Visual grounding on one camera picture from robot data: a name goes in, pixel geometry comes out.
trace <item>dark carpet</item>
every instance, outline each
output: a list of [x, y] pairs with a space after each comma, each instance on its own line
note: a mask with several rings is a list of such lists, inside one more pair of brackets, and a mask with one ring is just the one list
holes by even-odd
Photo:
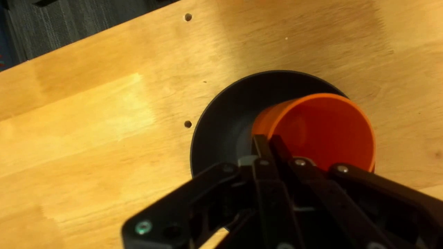
[[0, 71], [173, 2], [0, 0]]

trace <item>metal screw head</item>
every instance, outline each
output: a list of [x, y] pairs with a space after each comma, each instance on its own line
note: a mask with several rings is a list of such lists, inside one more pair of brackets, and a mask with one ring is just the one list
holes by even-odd
[[260, 165], [260, 167], [270, 167], [271, 164], [270, 164], [268, 161], [266, 161], [266, 160], [260, 160], [260, 161], [259, 161], [259, 165]]
[[295, 161], [293, 161], [293, 164], [296, 165], [296, 167], [306, 167], [306, 161], [304, 160], [302, 160], [302, 158], [296, 158]]
[[235, 168], [232, 165], [223, 165], [223, 172], [232, 173], [232, 172], [235, 172]]
[[343, 173], [343, 175], [346, 175], [346, 173], [349, 172], [349, 168], [345, 167], [345, 165], [339, 165], [339, 167], [336, 168], [336, 171], [340, 172], [340, 173]]
[[281, 243], [277, 245], [277, 249], [293, 249], [293, 247], [291, 244]]
[[372, 241], [368, 244], [367, 249], [386, 249], [386, 247]]
[[152, 230], [152, 223], [149, 220], [143, 220], [143, 222], [137, 223], [137, 226], [136, 226], [136, 233], [138, 236], [149, 234], [151, 230]]

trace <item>orange cup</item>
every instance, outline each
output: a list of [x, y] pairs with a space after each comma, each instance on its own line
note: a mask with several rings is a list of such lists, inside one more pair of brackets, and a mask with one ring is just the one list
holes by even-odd
[[310, 158], [327, 172], [349, 164], [375, 168], [374, 132], [364, 113], [336, 95], [310, 95], [273, 106], [259, 114], [252, 135], [280, 136], [292, 157]]

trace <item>wooden table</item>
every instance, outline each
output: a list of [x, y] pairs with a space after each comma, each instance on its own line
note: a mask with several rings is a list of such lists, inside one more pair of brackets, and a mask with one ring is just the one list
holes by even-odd
[[439, 0], [183, 0], [0, 74], [1, 248], [120, 248], [123, 222], [191, 178], [184, 122], [268, 70], [343, 90], [376, 173], [443, 198], [442, 17]]

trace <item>wood grain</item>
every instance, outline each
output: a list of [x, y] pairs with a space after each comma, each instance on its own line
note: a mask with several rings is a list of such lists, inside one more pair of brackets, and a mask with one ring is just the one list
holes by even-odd
[[437, 0], [185, 0], [0, 74], [1, 248], [120, 248], [123, 222], [190, 179], [184, 122], [268, 70], [343, 90], [376, 173], [443, 200], [442, 17]]

